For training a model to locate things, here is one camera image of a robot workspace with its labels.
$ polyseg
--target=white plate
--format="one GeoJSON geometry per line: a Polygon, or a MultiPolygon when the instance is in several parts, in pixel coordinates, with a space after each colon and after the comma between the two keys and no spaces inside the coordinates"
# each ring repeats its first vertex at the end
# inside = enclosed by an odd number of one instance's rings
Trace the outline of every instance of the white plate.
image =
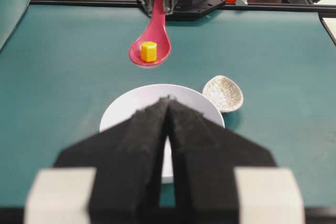
{"type": "MultiPolygon", "coordinates": [[[[173,85],[153,84],[139,87],[126,92],[115,99],[106,109],[99,126],[102,132],[129,119],[136,110],[158,102],[159,98],[167,95],[174,96],[178,102],[203,113],[208,120],[225,127],[222,114],[208,98],[195,90],[173,85]]],[[[166,141],[162,168],[162,183],[173,182],[173,167],[169,141],[166,141]]]]}

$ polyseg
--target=red spoon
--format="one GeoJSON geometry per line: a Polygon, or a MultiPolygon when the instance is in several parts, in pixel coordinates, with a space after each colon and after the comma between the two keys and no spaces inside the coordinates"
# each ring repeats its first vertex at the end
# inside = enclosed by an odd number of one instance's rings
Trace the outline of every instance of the red spoon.
{"type": "Polygon", "coordinates": [[[145,32],[131,45],[129,50],[130,59],[142,67],[155,67],[161,64],[170,54],[172,45],[166,32],[166,14],[163,11],[163,0],[154,0],[151,21],[145,32]],[[141,44],[152,41],[158,45],[156,61],[145,62],[141,60],[141,44]]]}

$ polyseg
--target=metal bracket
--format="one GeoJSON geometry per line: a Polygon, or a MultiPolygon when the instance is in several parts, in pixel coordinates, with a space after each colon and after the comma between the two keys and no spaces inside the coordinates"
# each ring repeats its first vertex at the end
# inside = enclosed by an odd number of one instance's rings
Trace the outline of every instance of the metal bracket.
{"type": "Polygon", "coordinates": [[[236,0],[236,5],[237,6],[245,6],[247,5],[247,0],[236,0]]]}

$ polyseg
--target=yellow block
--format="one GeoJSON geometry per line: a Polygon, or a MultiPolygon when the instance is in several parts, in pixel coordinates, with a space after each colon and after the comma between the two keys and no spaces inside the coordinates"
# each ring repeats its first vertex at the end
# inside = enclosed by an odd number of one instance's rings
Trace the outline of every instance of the yellow block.
{"type": "Polygon", "coordinates": [[[155,42],[146,41],[141,44],[141,60],[145,62],[156,61],[157,44],[155,42]]]}

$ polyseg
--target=black foam pad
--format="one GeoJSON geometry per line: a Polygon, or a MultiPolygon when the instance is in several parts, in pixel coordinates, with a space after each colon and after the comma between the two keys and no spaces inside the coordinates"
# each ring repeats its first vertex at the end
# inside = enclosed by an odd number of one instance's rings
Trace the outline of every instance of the black foam pad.
{"type": "Polygon", "coordinates": [[[176,206],[185,220],[217,223],[238,214],[234,167],[276,166],[270,151],[178,102],[168,115],[176,206]]]}
{"type": "Polygon", "coordinates": [[[162,99],[60,153],[55,167],[96,167],[89,203],[95,222],[136,222],[143,207],[159,205],[168,104],[162,99]]]}

